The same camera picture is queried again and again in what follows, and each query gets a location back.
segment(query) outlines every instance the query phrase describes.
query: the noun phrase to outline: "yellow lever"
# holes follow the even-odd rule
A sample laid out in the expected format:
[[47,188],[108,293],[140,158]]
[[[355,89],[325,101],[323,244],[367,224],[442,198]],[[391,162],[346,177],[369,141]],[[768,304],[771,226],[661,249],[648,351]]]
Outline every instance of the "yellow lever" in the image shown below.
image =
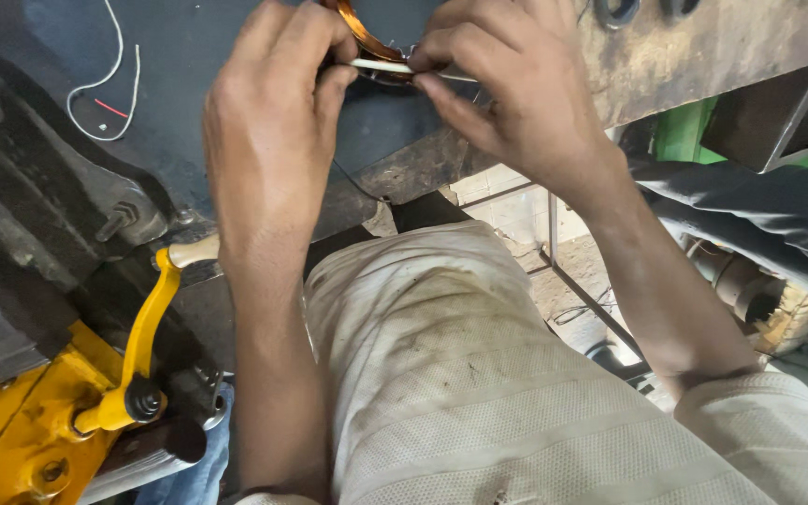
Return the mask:
[[134,422],[149,422],[157,418],[167,405],[167,399],[148,381],[152,367],[154,333],[161,318],[180,288],[180,273],[199,260],[215,260],[220,238],[211,235],[190,245],[171,245],[155,255],[161,276],[145,299],[133,322],[127,341],[120,385],[108,391],[98,406],[77,414],[73,427],[80,433],[102,428],[120,430]]

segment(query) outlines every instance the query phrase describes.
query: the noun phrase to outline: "right hand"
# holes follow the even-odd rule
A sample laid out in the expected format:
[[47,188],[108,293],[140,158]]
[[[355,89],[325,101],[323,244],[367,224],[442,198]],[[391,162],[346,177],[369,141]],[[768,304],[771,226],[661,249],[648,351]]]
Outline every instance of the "right hand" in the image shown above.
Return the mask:
[[[427,73],[450,63],[488,89],[489,111]],[[597,200],[601,183],[628,175],[594,109],[573,0],[450,0],[435,10],[409,64],[444,121],[571,206]]]

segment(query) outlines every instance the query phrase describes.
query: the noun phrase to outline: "white wire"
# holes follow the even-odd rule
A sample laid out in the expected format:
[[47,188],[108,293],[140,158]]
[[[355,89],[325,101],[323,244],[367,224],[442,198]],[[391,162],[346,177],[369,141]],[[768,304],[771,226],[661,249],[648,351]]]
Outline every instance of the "white wire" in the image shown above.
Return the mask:
[[127,128],[129,128],[129,123],[133,121],[133,112],[136,111],[136,97],[139,91],[139,70],[140,70],[140,62],[139,62],[139,45],[136,45],[136,81],[133,83],[133,104],[130,105],[129,108],[129,115],[127,116],[127,123],[124,124],[123,130],[121,130],[116,136],[111,138],[102,138],[96,137],[92,133],[84,130],[80,123],[76,122],[76,118],[73,117],[73,110],[71,109],[71,102],[73,101],[73,97],[83,90],[88,90],[90,88],[94,88],[96,86],[101,86],[105,84],[115,72],[118,71],[120,67],[120,62],[123,60],[123,33],[120,31],[120,24],[118,23],[118,18],[114,15],[114,10],[111,9],[111,3],[108,0],[105,0],[105,5],[108,7],[108,13],[111,14],[111,20],[114,22],[114,28],[118,31],[118,59],[114,62],[114,66],[111,68],[111,71],[108,72],[107,75],[104,76],[99,82],[92,83],[91,85],[80,86],[77,88],[73,88],[73,90],[67,94],[67,115],[70,117],[70,121],[73,121],[74,126],[78,128],[80,131],[86,134],[86,137],[94,138],[95,140],[100,140],[102,142],[110,142],[112,140],[117,140],[118,138],[123,137],[123,134],[127,132]]

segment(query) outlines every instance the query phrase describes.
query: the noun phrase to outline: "forearm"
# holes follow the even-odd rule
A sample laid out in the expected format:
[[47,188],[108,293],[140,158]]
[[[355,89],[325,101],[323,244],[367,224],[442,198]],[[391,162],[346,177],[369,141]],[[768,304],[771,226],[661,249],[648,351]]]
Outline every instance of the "forearm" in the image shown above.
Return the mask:
[[694,385],[758,370],[734,318],[647,206],[624,158],[594,196],[570,202],[600,248],[628,327],[676,398]]
[[325,498],[325,384],[301,308],[307,240],[276,236],[228,273],[236,309],[237,426],[245,489]]

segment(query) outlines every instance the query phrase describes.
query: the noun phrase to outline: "left hand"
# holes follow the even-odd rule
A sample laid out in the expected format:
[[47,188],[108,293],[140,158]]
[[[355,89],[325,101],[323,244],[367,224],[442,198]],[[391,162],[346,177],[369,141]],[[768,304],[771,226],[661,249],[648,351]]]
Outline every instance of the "left hand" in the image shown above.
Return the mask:
[[310,1],[291,7],[264,0],[208,92],[202,130],[230,281],[265,237],[273,247],[290,239],[306,249],[310,241],[345,88],[357,76],[353,66],[334,65],[318,84],[330,49],[337,61],[357,55],[338,13]]

